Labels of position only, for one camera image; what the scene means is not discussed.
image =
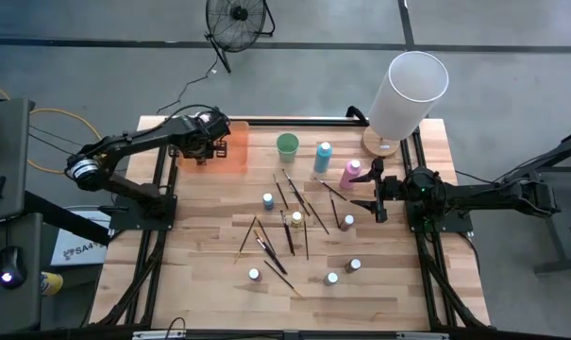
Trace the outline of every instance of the paint bottle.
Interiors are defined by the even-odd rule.
[[[338,275],[335,273],[329,273],[323,279],[323,283],[327,286],[333,285],[338,281]]]
[[[260,282],[262,281],[262,274],[260,273],[260,271],[256,268],[251,268],[249,269],[249,279],[251,279],[252,281],[255,282]]]
[[[361,175],[361,162],[358,160],[349,161],[345,165],[344,173],[342,174],[342,179],[340,179],[340,186],[344,189],[352,189],[354,183],[350,183],[349,180],[355,179]]]
[[[345,269],[345,272],[348,274],[361,269],[361,260],[359,260],[359,259],[350,260],[349,263],[345,264],[344,269]]]
[[[270,194],[264,194],[262,196],[262,202],[264,203],[264,209],[266,210],[273,210],[273,208],[275,208],[275,200]]]
[[[292,213],[292,227],[298,228],[302,225],[302,213],[294,212]]]
[[[48,272],[40,274],[40,290],[43,296],[51,296],[59,292],[62,288],[62,276]]]
[[[348,231],[353,224],[354,224],[354,216],[346,215],[344,217],[344,220],[340,223],[340,230]]]
[[[314,159],[315,173],[322,174],[327,171],[332,151],[331,144],[327,142],[321,143],[316,148],[316,158]]]

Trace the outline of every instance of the paintbrush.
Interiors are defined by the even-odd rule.
[[[264,249],[264,251],[266,252],[266,255],[268,255],[268,257],[273,260],[273,262],[277,265],[278,269],[281,271],[281,273],[287,275],[287,270],[285,270],[285,268],[283,267],[283,265],[281,264],[281,262],[278,261],[277,259],[277,255],[275,255],[275,253],[273,252],[273,250],[270,249],[270,247],[268,245],[266,245],[266,243],[264,242],[264,240],[262,240],[262,237],[260,236],[260,234],[258,233],[257,230],[254,230],[256,232],[256,241],[258,242],[258,244],[260,245],[260,247],[262,247],[262,249]]]
[[[276,270],[273,266],[271,266],[268,262],[266,262],[266,260],[264,260],[264,263],[265,263],[266,265],[268,265],[271,269],[273,269],[273,271],[275,272],[275,274],[277,274],[277,275],[283,280],[283,282],[287,283],[287,285],[288,285],[290,288],[292,288],[292,290],[294,291],[294,293],[296,293],[299,297],[302,298],[302,295],[299,294],[299,293],[297,293],[297,291],[296,291],[295,288],[292,286],[292,284],[289,283],[285,278],[283,278],[282,275],[278,274],[277,270]]]
[[[335,225],[340,228],[340,221],[338,220],[338,212],[335,210],[335,202],[333,202],[333,196],[329,192],[329,199],[331,200],[331,208],[333,208],[333,216],[335,216]]]
[[[247,230],[247,234],[245,235],[244,242],[241,243],[241,247],[239,248],[239,253],[237,254],[237,258],[235,259],[235,263],[237,262],[237,260],[239,260],[239,257],[241,256],[241,252],[244,250],[245,241],[247,241],[247,237],[249,236],[249,232],[251,232],[251,228],[254,226],[254,222],[256,222],[256,218],[257,217],[254,215],[254,219],[251,221],[251,224],[249,225],[249,229]]]
[[[304,198],[302,198],[302,195],[297,191],[297,189],[295,189],[295,185],[292,182],[292,178],[289,177],[289,174],[287,173],[287,171],[285,171],[285,169],[281,169],[281,170],[283,170],[285,177],[289,181],[289,186],[294,191],[295,198],[297,198],[297,201],[300,202],[300,205],[302,206],[302,208],[304,208],[304,212],[306,212],[306,215],[310,216],[311,214],[308,212],[308,210],[306,209],[306,206],[304,205]]]
[[[326,188],[329,189],[330,192],[332,192],[333,194],[339,196],[341,199],[343,199],[344,201],[347,201],[347,199],[345,199],[344,196],[342,196],[340,193],[336,192],[333,188],[331,188],[327,183],[325,183],[324,181],[320,180],[319,178],[314,178],[316,180],[319,181],[319,183],[325,185]]]
[[[310,260],[310,255],[308,254],[308,234],[306,232],[306,218],[304,219],[304,242],[306,242],[306,261]]]
[[[287,200],[285,200],[285,195],[281,190],[281,186],[278,184],[277,176],[275,176],[275,174],[273,174],[273,179],[275,179],[275,184],[277,185],[278,193],[281,194],[281,198],[283,198],[283,203],[285,203],[285,208],[289,210],[289,205],[287,204]]]
[[[308,206],[311,208],[312,213],[314,213],[314,217],[316,217],[316,219],[319,220],[319,223],[321,224],[321,226],[323,226],[323,229],[325,230],[327,235],[329,235],[329,230],[327,230],[327,227],[325,227],[325,224],[323,223],[323,221],[321,221],[321,217],[319,217],[319,214],[316,213],[316,210],[312,207],[311,203],[308,201],[307,198],[306,198],[306,203],[308,203]]]
[[[283,228],[285,228],[285,234],[287,235],[289,250],[295,256],[294,241],[292,241],[292,234],[289,232],[289,225],[287,225],[287,220],[285,220],[285,215],[283,214],[283,211],[281,211],[281,219],[283,220]]]
[[[262,230],[262,233],[263,233],[264,236],[266,237],[266,241],[268,241],[268,246],[270,246],[270,248],[273,250],[273,252],[275,253],[275,255],[277,255],[277,251],[275,250],[275,247],[273,246],[273,243],[270,242],[270,238],[268,238],[268,234],[266,233],[266,230],[264,230],[264,226],[263,226],[262,223],[260,222],[260,219],[258,219],[258,224],[260,225],[260,229]]]

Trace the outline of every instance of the white lamp shade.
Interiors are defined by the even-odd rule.
[[[448,87],[448,72],[434,56],[406,52],[392,60],[369,111],[371,129],[381,138],[409,137]]]

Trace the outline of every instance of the fan grille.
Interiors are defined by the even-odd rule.
[[[208,0],[206,22],[214,42],[227,52],[241,52],[264,28],[264,0]]]

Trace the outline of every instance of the computer mouse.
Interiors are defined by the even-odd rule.
[[[23,250],[19,246],[7,246],[0,250],[0,285],[6,289],[15,289],[26,279]]]

